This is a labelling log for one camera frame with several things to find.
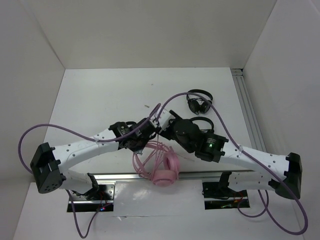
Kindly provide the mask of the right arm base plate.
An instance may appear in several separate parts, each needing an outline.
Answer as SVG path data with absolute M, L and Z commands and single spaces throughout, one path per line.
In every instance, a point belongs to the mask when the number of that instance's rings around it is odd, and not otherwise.
M 229 188 L 219 188 L 218 182 L 203 182 L 202 195 L 206 210 L 250 208 L 248 193 L 246 190 L 235 192 Z

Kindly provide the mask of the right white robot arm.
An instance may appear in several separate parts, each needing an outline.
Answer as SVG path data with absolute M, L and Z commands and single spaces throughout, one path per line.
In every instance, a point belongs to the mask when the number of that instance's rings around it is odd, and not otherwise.
M 176 141 L 197 158 L 219 164 L 231 164 L 248 170 L 245 173 L 222 173 L 218 190 L 223 196 L 234 191 L 270 190 L 286 199 L 301 197 L 302 163 L 296 153 L 277 155 L 246 146 L 235 146 L 230 139 L 213 130 L 203 132 L 192 119 L 183 119 L 172 110 L 158 111 L 151 122 L 157 133 Z

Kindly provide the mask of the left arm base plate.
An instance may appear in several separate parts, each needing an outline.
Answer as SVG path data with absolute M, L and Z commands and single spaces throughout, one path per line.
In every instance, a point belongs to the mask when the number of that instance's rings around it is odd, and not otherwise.
M 116 185 L 114 182 L 99 184 L 99 190 L 87 199 L 74 191 L 69 191 L 76 213 L 113 212 Z

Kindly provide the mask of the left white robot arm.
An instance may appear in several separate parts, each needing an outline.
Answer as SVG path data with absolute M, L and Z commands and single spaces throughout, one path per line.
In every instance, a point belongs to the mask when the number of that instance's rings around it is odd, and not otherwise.
M 45 142 L 37 147 L 30 168 L 40 194 L 57 189 L 72 191 L 87 200 L 97 197 L 100 186 L 92 173 L 80 173 L 71 168 L 96 156 L 129 149 L 141 152 L 155 137 L 156 127 L 147 119 L 138 123 L 116 122 L 90 140 L 52 147 Z

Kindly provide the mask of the pink headphones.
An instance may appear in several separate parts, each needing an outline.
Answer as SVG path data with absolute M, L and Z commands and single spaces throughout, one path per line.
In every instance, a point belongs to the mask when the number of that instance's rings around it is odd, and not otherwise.
M 132 154 L 132 166 L 135 172 L 145 179 L 152 180 L 155 186 L 165 186 L 165 180 L 177 180 L 180 173 L 180 161 L 172 147 L 162 142 L 151 140 L 146 148 L 151 153 L 141 161 L 137 153 Z

